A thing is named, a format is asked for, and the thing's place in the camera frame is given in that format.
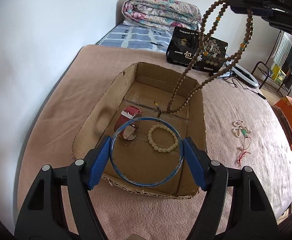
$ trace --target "gold logo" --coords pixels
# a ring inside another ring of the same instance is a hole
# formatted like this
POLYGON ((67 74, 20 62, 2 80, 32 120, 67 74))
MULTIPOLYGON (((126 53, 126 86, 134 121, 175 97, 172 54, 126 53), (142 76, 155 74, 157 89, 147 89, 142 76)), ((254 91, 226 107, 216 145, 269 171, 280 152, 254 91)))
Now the gold logo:
POLYGON ((186 44, 187 44, 187 39, 182 39, 181 40, 181 45, 186 46, 186 44))

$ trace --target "silver screw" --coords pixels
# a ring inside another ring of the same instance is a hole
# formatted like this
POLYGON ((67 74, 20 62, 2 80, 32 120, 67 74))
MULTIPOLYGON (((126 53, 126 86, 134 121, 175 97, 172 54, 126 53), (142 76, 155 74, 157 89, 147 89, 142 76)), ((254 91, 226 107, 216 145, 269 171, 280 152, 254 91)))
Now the silver screw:
POLYGON ((213 166, 219 166, 221 163, 220 163, 219 161, 217 161, 217 160, 212 160, 212 161, 211 161, 211 164, 212 164, 213 166))
POLYGON ((84 160, 82 160, 82 159, 78 159, 77 161, 75 161, 75 164, 77 166, 83 165, 83 163, 84 163, 84 160))
POLYGON ((42 168, 41 168, 43 171, 47 171, 50 169, 50 166, 48 164, 44 165, 42 168))
POLYGON ((253 171, 253 169, 252 169, 251 167, 249 167, 249 166, 245 166, 245 167, 244 167, 244 170, 245 170, 246 172, 252 172, 252 171, 253 171))

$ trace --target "red watch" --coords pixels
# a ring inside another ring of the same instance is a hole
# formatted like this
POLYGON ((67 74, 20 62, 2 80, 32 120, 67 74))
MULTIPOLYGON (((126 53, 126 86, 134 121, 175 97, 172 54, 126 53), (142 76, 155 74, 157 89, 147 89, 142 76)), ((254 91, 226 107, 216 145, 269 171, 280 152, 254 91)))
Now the red watch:
MULTIPOLYGON (((126 107, 122 112, 121 115, 119 116, 115 126, 114 126, 114 132, 117 131, 121 125, 126 123, 128 120, 141 117, 142 116, 142 111, 138 109, 137 107, 134 106, 129 106, 126 107)), ((127 126, 124 130, 122 130, 119 133, 119 136, 123 138, 124 140, 133 140, 136 138, 136 130, 138 129, 139 122, 133 122, 129 126, 127 126)))

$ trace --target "floral quilt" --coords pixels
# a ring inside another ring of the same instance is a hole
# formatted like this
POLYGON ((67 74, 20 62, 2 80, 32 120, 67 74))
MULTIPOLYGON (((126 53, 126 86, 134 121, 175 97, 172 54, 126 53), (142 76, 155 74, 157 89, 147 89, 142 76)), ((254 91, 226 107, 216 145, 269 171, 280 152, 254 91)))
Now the floral quilt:
POLYGON ((124 17, 143 27, 173 31, 175 26, 198 30, 202 20, 196 5, 176 0, 127 0, 124 17))

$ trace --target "red string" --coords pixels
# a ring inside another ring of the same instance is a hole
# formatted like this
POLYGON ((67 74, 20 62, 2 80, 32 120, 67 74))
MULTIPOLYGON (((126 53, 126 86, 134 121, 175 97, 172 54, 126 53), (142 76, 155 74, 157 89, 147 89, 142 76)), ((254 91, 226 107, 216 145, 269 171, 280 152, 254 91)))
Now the red string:
POLYGON ((252 142, 252 139, 249 136, 245 135, 244 136, 244 142, 243 142, 243 148, 241 150, 240 157, 238 158, 239 166, 241 166, 241 159, 244 158, 245 154, 246 153, 251 154, 250 152, 246 151, 249 148, 249 146, 251 145, 251 142, 252 142), (248 144, 247 148, 245 148, 245 138, 249 138, 250 139, 250 143, 248 144))

